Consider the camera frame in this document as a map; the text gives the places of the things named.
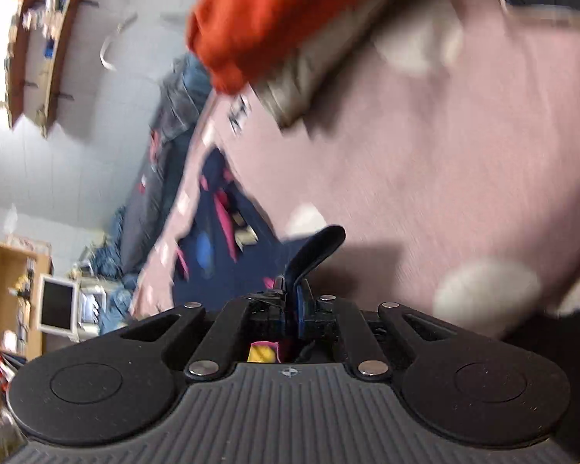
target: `white tiled wall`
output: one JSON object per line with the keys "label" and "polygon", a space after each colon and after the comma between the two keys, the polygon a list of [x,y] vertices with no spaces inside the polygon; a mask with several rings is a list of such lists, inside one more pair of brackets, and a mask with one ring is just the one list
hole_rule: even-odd
{"label": "white tiled wall", "polygon": [[[4,234],[4,220],[8,209],[0,207],[0,241],[6,239]],[[49,221],[43,218],[31,217],[18,212],[15,233],[46,241],[52,245],[52,261],[54,273],[57,276],[65,275],[72,264],[80,257],[84,247],[92,242],[102,240],[102,230],[91,230]]]}
{"label": "white tiled wall", "polygon": [[[69,43],[59,100],[58,123],[47,140],[22,117],[10,131],[0,112],[0,206],[86,228],[106,227],[136,180],[148,141],[148,123],[158,101],[158,81],[182,54],[184,28],[168,24],[167,13],[183,16],[195,0],[96,0],[80,6]],[[133,12],[138,19],[111,47],[105,70],[99,49],[105,37]],[[0,86],[7,26],[0,21]],[[26,78],[35,82],[44,39],[34,32]],[[33,119],[39,92],[26,90],[25,112]]]}

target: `pile of clothes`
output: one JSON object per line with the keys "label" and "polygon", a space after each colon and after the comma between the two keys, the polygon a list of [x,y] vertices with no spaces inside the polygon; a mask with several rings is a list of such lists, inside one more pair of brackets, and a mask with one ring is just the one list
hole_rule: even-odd
{"label": "pile of clothes", "polygon": [[[198,118],[211,85],[235,95],[250,83],[279,127],[292,125],[387,1],[201,0],[196,5],[187,19],[191,52],[165,79],[165,103],[152,123],[150,155],[156,159],[145,160],[125,212],[123,274],[138,273],[161,233],[193,132],[185,131],[189,124],[183,117],[189,122]],[[181,71],[193,73],[190,82],[183,82],[189,97],[183,95]],[[173,142],[175,156],[164,149],[167,142]],[[180,165],[175,172],[159,172],[167,168],[166,162]],[[305,240],[280,242],[241,192],[224,156],[214,150],[203,167],[190,232],[178,242],[174,304],[198,300],[209,310],[220,309],[228,299],[269,288]],[[128,316],[127,291],[125,287],[111,299],[116,300],[111,305],[117,318]]]}
{"label": "pile of clothes", "polygon": [[97,276],[120,281],[99,318],[101,334],[129,320],[137,278],[174,204],[193,130],[210,94],[209,76],[188,52],[161,83],[150,142],[127,204],[114,216],[110,240],[94,252]]}

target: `white monitor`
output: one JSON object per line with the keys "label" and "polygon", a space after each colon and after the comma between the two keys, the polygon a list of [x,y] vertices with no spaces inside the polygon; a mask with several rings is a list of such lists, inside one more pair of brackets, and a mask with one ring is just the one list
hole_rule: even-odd
{"label": "white monitor", "polygon": [[47,274],[39,285],[37,327],[43,333],[77,337],[77,310],[79,284]]}

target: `red object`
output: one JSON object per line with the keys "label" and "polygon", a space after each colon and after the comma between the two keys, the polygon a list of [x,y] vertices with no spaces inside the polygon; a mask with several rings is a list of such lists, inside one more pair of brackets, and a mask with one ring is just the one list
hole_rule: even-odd
{"label": "red object", "polygon": [[187,23],[187,46],[218,92],[237,94],[358,1],[201,0]]}

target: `bed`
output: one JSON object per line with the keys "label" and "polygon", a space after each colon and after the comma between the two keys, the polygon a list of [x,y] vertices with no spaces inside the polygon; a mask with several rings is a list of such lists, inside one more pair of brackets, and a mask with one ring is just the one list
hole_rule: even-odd
{"label": "bed", "polygon": [[580,31],[516,22],[498,0],[390,13],[285,131],[250,87],[213,94],[136,317],[173,306],[176,241],[213,146],[278,237],[346,228],[312,287],[364,309],[396,300],[502,336],[558,308],[580,267]]}

